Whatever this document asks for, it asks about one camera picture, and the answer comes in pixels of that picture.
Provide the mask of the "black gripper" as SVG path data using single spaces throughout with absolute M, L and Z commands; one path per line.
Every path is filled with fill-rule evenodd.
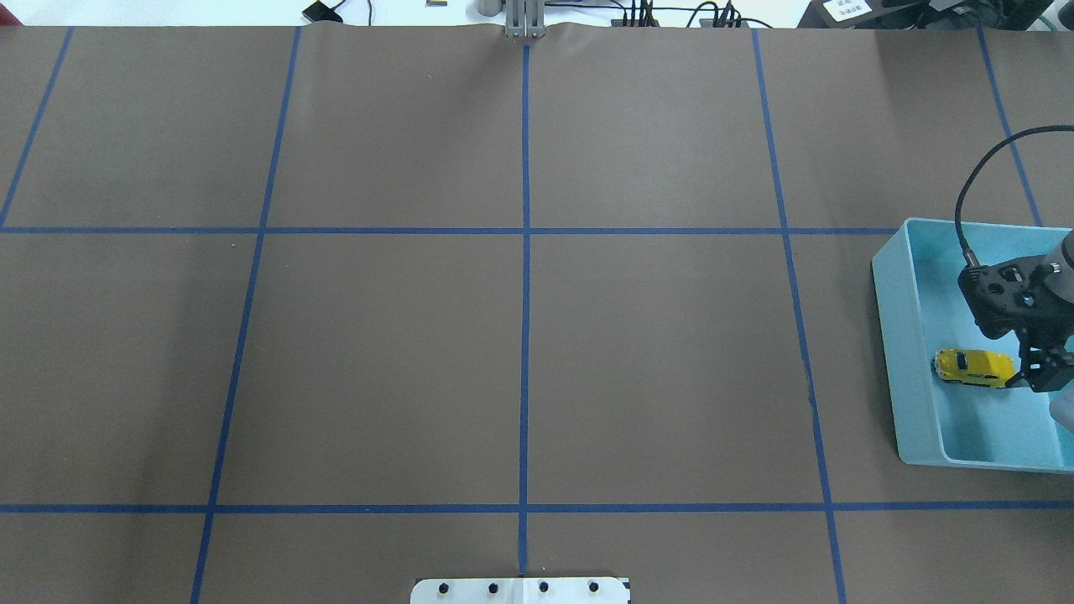
M 966 255 L 958 287 L 983 336 L 1018 340 L 1017 371 L 1006 389 L 1058 393 L 1073 378 L 1066 349 L 1073 329 L 1071 255 L 1032 255 L 985 265 Z

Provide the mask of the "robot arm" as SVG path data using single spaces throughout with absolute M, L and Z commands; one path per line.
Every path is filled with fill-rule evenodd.
M 1046 255 L 986 265 L 971 248 L 962 222 L 955 222 L 955 231 L 966 261 L 957 284 L 983 336 L 997 340 L 1013 332 L 1018 340 L 1020 366 L 1005 387 L 1027 383 L 1033 393 L 1062 390 L 1073 374 L 1066 349 L 1073 333 L 1073 233 Z

